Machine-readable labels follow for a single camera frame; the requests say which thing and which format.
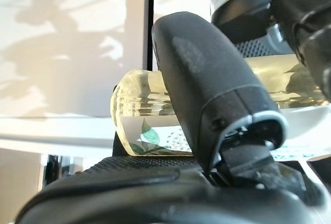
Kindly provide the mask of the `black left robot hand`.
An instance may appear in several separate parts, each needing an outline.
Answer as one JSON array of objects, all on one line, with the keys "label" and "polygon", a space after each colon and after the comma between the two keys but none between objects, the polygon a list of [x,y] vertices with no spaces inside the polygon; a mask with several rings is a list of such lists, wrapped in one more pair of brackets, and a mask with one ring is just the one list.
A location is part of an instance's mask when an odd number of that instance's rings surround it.
[{"label": "black left robot hand", "polygon": [[273,16],[272,0],[229,0],[212,15],[212,23],[244,58],[287,55],[293,51]]}]

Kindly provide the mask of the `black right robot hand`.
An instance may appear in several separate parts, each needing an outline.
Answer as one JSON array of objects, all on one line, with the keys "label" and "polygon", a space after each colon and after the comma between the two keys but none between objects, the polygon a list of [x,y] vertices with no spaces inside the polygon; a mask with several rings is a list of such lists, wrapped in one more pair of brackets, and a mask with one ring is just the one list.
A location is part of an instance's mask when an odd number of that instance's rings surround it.
[{"label": "black right robot hand", "polygon": [[152,29],[165,87],[198,165],[96,164],[36,195],[17,223],[329,223],[325,187],[273,160],[287,131],[229,39],[191,13]]}]

